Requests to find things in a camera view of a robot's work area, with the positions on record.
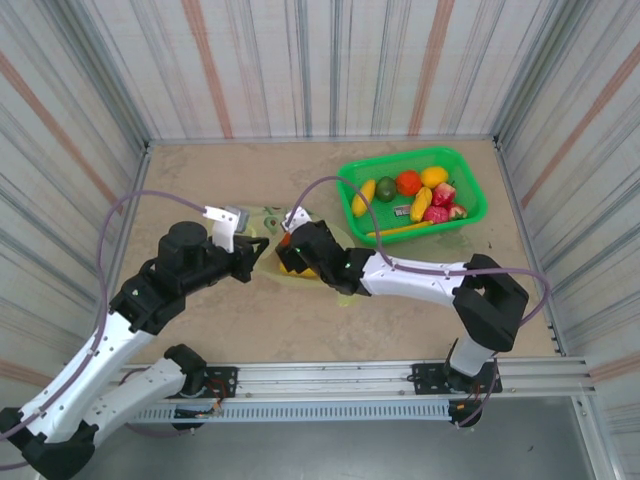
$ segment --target banana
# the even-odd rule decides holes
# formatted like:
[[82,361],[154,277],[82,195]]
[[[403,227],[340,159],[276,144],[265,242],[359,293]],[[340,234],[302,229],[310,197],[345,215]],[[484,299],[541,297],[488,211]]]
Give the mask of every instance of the banana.
[[[360,187],[360,192],[365,196],[367,201],[371,203],[371,201],[373,200],[373,195],[376,193],[376,181],[371,179],[364,182],[362,187]],[[353,213],[354,217],[361,217],[362,215],[367,213],[367,206],[360,198],[360,195],[356,195],[353,197],[353,200],[351,202],[351,213]]]
[[422,221],[424,212],[427,210],[427,207],[431,205],[431,197],[431,190],[427,187],[422,187],[418,193],[416,193],[416,198],[411,204],[411,210],[409,210],[409,218],[413,223]]

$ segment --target lime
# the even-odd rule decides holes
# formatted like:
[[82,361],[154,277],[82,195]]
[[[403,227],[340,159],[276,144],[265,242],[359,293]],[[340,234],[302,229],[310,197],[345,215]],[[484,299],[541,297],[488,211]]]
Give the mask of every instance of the lime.
[[396,181],[391,177],[382,177],[376,185],[376,198],[383,203],[396,198]]

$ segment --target green plastic basket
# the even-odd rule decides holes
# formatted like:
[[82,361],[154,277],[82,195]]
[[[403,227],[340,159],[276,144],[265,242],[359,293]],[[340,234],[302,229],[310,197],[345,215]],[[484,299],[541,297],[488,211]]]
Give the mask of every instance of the green plastic basket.
[[[464,157],[451,148],[432,147],[348,163],[338,171],[338,175],[351,180],[357,186],[361,186],[370,178],[373,178],[377,182],[385,176],[396,178],[406,170],[415,170],[420,173],[425,168],[436,165],[444,167],[447,172],[449,172],[448,183],[453,182],[456,188],[455,202],[467,209],[467,218],[385,235],[382,237],[382,242],[387,244],[409,240],[410,238],[421,235],[446,232],[447,230],[457,229],[470,223],[479,222],[484,218],[488,210],[487,199],[484,193],[482,193],[473,173],[471,173],[471,169],[469,165],[467,165]],[[344,208],[344,213],[347,216],[347,222],[351,231],[362,243],[375,245],[375,236],[367,236],[367,233],[373,232],[371,215],[366,213],[360,218],[354,217],[351,213],[351,201],[353,200],[355,192],[342,182],[337,182],[337,186],[340,198],[342,199],[342,207]],[[411,225],[412,223],[408,215],[395,215],[394,207],[411,205],[412,202],[413,197],[405,197],[399,194],[389,203],[382,203],[374,197],[371,205],[378,217],[380,229],[387,230]]]

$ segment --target wire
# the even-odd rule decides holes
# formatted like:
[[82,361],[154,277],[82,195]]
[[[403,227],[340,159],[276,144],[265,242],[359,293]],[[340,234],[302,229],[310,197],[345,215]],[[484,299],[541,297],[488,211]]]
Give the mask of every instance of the wire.
[[[100,302],[100,308],[98,311],[98,327],[93,337],[93,341],[91,342],[91,345],[89,347],[90,352],[93,352],[97,349],[107,325],[108,291],[107,291],[107,282],[105,280],[104,271],[102,269],[102,246],[106,237],[107,227],[109,226],[111,217],[123,204],[125,204],[132,198],[140,197],[142,195],[152,195],[156,197],[168,198],[175,202],[181,203],[182,205],[185,205],[189,208],[193,208],[194,210],[197,210],[200,213],[206,213],[206,209],[204,207],[201,207],[200,205],[196,205],[195,203],[192,203],[189,200],[185,200],[184,198],[181,198],[177,195],[173,195],[171,193],[166,193],[166,192],[159,192],[156,190],[137,190],[135,192],[131,192],[127,195],[124,195],[123,197],[120,197],[118,201],[116,201],[116,203],[114,203],[111,206],[111,208],[107,212],[107,215],[105,216],[104,221],[102,222],[102,225],[100,227],[100,232],[98,234],[98,245],[96,248],[96,258],[95,258],[96,265],[95,266],[96,266],[96,275],[98,277],[98,283],[100,285],[101,302]],[[85,371],[85,369],[87,368],[87,365],[89,365],[89,362],[93,358],[94,357],[92,354],[87,354],[86,357],[80,363],[80,365],[78,365],[78,368],[75,370],[75,372],[71,374],[71,376],[67,379],[67,381],[65,381],[58,390],[53,392],[51,396],[42,405],[40,405],[40,407],[36,410],[36,413],[31,414],[25,420],[16,424],[6,432],[0,434],[0,440],[5,440],[15,435],[17,432],[19,432],[26,426],[33,423],[34,420],[36,420],[39,415],[42,415],[51,405],[53,405],[53,403],[56,400],[58,400],[69,389],[71,385],[75,383],[75,381],[78,379],[78,377],[80,377],[80,375],[82,375],[82,372]]]
[[209,378],[209,381],[210,382],[216,382],[216,383],[220,384],[220,391],[222,392],[222,400],[224,400],[225,398],[227,398],[229,396],[229,395],[227,395],[227,387],[225,386],[225,384],[224,384],[224,382],[222,380],[220,380],[219,378]]
[[[536,280],[538,280],[543,285],[544,293],[542,295],[542,298],[538,302],[538,304],[533,308],[533,310],[531,310],[531,312],[529,312],[529,314],[526,315],[520,321],[520,326],[524,325],[529,320],[531,320],[535,315],[537,315],[538,312],[540,312],[540,310],[542,310],[544,305],[549,300],[549,297],[551,295],[551,284],[549,283],[549,280],[547,280],[547,277],[545,277],[543,274],[541,274],[539,272],[535,272],[533,270],[527,270],[525,268],[502,268],[501,267],[501,268],[481,268],[481,269],[477,269],[477,270],[451,270],[451,271],[444,271],[444,270],[433,270],[433,269],[429,269],[429,268],[409,267],[409,266],[402,265],[402,264],[399,264],[399,263],[394,263],[393,259],[391,257],[389,257],[389,255],[387,255],[387,253],[385,252],[385,250],[384,250],[384,248],[382,246],[382,237],[380,235],[380,224],[378,223],[378,217],[376,216],[375,211],[371,207],[371,204],[367,200],[367,197],[365,197],[364,194],[360,191],[360,189],[356,185],[354,185],[349,179],[344,178],[344,177],[340,177],[338,175],[329,175],[329,176],[326,176],[326,177],[319,178],[319,179],[315,180],[314,182],[312,182],[307,188],[305,188],[302,191],[302,193],[300,194],[300,196],[298,197],[298,200],[296,200],[296,203],[294,204],[293,208],[291,209],[291,214],[289,215],[289,218],[287,219],[287,221],[285,223],[285,227],[288,227],[291,224],[295,212],[298,210],[300,205],[302,205],[302,201],[309,194],[309,192],[311,192],[311,190],[313,190],[315,187],[317,187],[321,183],[330,182],[330,181],[342,182],[345,185],[349,186],[356,193],[356,195],[358,195],[360,197],[360,199],[364,202],[365,206],[367,207],[367,211],[371,215],[371,220],[373,221],[373,228],[374,228],[375,233],[376,233],[376,247],[377,247],[376,249],[377,249],[378,253],[380,254],[380,256],[382,257],[382,259],[390,267],[395,268],[396,270],[401,270],[403,272],[419,273],[419,274],[424,274],[424,275],[436,275],[436,276],[447,277],[447,278],[449,276],[459,277],[459,276],[467,276],[467,275],[471,275],[471,276],[476,276],[476,275],[495,275],[495,274],[504,274],[504,273],[512,274],[512,275],[518,275],[518,274],[520,274],[520,275],[529,275],[529,276],[535,278]],[[459,427],[462,427],[462,426],[466,425],[472,419],[474,419],[477,415],[479,415],[480,412],[482,411],[482,409],[484,408],[484,406],[489,401],[489,398],[491,397],[491,393],[493,392],[493,389],[494,389],[494,387],[496,385],[496,382],[497,382],[497,379],[498,379],[498,360],[495,358],[496,353],[497,352],[494,353],[493,378],[491,379],[491,385],[489,386],[489,390],[487,391],[487,394],[485,395],[485,397],[482,399],[482,402],[480,402],[480,405],[478,406],[478,408],[471,415],[469,415],[467,418],[465,418],[463,421],[461,421],[461,422],[459,422],[457,424]]]
[[8,470],[16,470],[18,468],[26,467],[27,465],[29,465],[28,462],[12,463],[10,465],[0,465],[0,472],[6,472]]
[[216,409],[216,407],[222,408],[222,400],[224,400],[225,397],[221,398],[220,395],[218,395],[218,392],[216,392],[216,388],[212,384],[207,383],[206,385],[209,391],[213,393],[213,395],[216,397],[216,403],[214,403],[213,407],[211,407],[211,412],[213,412]]

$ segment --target metal frame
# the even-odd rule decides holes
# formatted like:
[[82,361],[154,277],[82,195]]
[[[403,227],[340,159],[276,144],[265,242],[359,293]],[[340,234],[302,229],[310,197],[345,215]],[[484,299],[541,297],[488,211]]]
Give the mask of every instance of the metal frame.
[[545,67],[549,51],[556,44],[558,35],[563,31],[563,26],[571,13],[571,3],[576,2],[556,2],[555,7],[548,11],[543,27],[533,41],[533,47],[523,60],[500,106],[491,126],[492,132],[502,134],[505,126],[511,124],[514,112],[519,111],[523,101],[522,92],[529,91],[534,80],[538,78],[540,70]]
[[548,75],[558,65],[571,42],[576,40],[574,29],[591,11],[597,2],[562,2],[561,11],[550,28],[542,47],[526,71],[524,82],[512,90],[513,95],[502,106],[492,131],[498,134],[499,144],[508,144],[514,133],[521,127],[526,113],[537,98]]
[[[515,217],[516,224],[518,225],[518,231],[520,232],[520,239],[522,240],[522,245],[524,246],[524,253],[527,256],[529,265],[531,265],[531,267],[535,271],[544,272],[542,268],[542,263],[538,259],[535,249],[533,248],[533,243],[531,242],[531,235],[529,233],[529,229],[527,228],[527,224],[524,221],[522,209],[520,208],[520,202],[516,198],[516,194],[513,189],[513,184],[511,183],[511,177],[509,176],[505,158],[502,153],[502,148],[499,148],[498,145],[499,144],[496,144],[496,141],[494,140],[493,146],[496,154],[496,160],[498,161],[498,167],[500,168],[500,173],[502,174],[502,180],[504,182],[504,186],[507,191],[507,196],[509,197],[509,202],[511,203],[511,210],[513,211],[513,216]],[[537,280],[534,283],[536,285],[536,290],[538,291],[538,295],[542,297],[542,294],[544,292],[543,286]],[[547,319],[547,326],[549,327],[549,330],[551,330],[552,332],[551,339],[555,343],[556,352],[561,355],[566,355],[567,343],[564,339],[564,334],[559,328],[557,328],[556,318],[558,318],[558,313],[552,297],[549,297],[549,301],[544,306],[544,314]]]
[[[206,422],[323,420],[450,420],[449,400],[466,394],[416,395],[407,380],[416,361],[249,363],[238,368],[236,396]],[[497,398],[595,394],[582,358],[504,358],[498,361],[503,392]],[[124,368],[126,375],[139,365]],[[112,388],[119,383],[113,379]],[[210,398],[165,399],[136,415],[132,423],[192,423],[176,420],[176,409],[208,410]]]
[[623,480],[620,458],[596,406],[596,397],[574,396],[572,401],[596,479]]
[[83,2],[42,2],[49,10],[61,31],[69,39],[78,59],[86,68],[105,105],[116,119],[123,134],[138,147],[143,147],[151,137],[140,116],[135,102],[129,95],[117,67],[107,49],[96,35],[85,11]]
[[318,143],[318,142],[446,142],[446,141],[473,141],[491,140],[491,135],[353,135],[343,137],[247,137],[247,138],[196,138],[196,139],[169,139],[151,140],[149,146],[164,147],[176,145],[233,145],[233,144],[263,144],[263,143]]
[[[144,181],[147,178],[147,172],[149,171],[149,164],[151,162],[151,155],[153,155],[153,147],[148,147],[142,155],[138,172],[131,185],[131,191],[142,189]],[[138,211],[138,205],[140,204],[140,196],[131,199],[126,206],[124,220],[122,221],[122,227],[120,228],[120,234],[116,243],[116,248],[113,252],[111,260],[111,266],[107,272],[107,292],[109,298],[115,294],[116,286],[118,284],[118,278],[120,277],[120,271],[122,270],[122,264],[124,262],[124,256],[129,243],[129,236],[133,229],[133,222]],[[96,325],[98,323],[98,312],[96,312]]]

